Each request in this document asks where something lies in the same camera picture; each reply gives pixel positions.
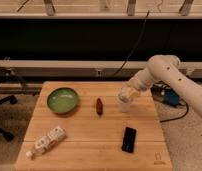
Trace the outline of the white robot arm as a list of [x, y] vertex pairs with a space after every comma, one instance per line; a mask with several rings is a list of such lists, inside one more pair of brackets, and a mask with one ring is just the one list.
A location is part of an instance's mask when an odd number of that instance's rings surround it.
[[162, 81], [169, 85], [202, 118], [202, 87], [184, 76], [178, 69], [180, 60], [175, 55], [154, 55], [144, 69], [138, 71], [121, 88], [118, 99], [130, 104], [142, 91]]

